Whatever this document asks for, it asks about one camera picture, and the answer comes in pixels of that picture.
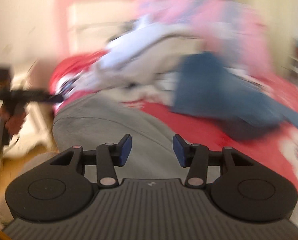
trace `person's leg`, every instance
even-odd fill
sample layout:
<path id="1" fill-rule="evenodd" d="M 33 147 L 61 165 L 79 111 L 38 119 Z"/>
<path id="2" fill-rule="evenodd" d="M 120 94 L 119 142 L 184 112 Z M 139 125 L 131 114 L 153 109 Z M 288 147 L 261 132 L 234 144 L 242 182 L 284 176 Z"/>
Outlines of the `person's leg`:
<path id="1" fill-rule="evenodd" d="M 185 179 L 188 173 L 173 152 L 172 130 L 155 117 L 97 94 L 64 107 L 55 117 L 53 134 L 60 152 L 73 145 L 93 150 L 131 134 L 132 151 L 127 163 L 116 168 L 119 179 Z"/>

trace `blue garment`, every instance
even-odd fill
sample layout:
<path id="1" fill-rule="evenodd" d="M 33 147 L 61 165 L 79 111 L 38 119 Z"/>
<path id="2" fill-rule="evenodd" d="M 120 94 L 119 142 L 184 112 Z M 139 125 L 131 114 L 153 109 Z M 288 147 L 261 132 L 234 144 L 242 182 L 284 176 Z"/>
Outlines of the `blue garment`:
<path id="1" fill-rule="evenodd" d="M 173 112 L 220 120 L 241 118 L 255 127 L 287 120 L 298 128 L 298 113 L 229 73 L 211 52 L 187 56 L 179 68 Z"/>

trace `beige wall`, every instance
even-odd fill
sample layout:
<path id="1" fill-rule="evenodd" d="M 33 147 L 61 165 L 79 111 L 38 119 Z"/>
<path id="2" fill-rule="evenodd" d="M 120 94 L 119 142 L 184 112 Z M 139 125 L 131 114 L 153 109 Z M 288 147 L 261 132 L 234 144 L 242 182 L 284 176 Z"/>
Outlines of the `beige wall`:
<path id="1" fill-rule="evenodd" d="M 0 62 L 54 55 L 53 0 L 0 0 Z"/>

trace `human hand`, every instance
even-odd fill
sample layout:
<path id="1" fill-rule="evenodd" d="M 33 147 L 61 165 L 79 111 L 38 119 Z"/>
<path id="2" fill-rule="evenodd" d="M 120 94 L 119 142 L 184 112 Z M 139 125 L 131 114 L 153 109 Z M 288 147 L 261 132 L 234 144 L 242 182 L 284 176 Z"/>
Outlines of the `human hand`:
<path id="1" fill-rule="evenodd" d="M 0 108 L 0 117 L 2 117 L 6 122 L 6 129 L 10 135 L 19 133 L 25 122 L 26 113 L 16 114 L 10 117 L 10 114 L 2 107 Z"/>

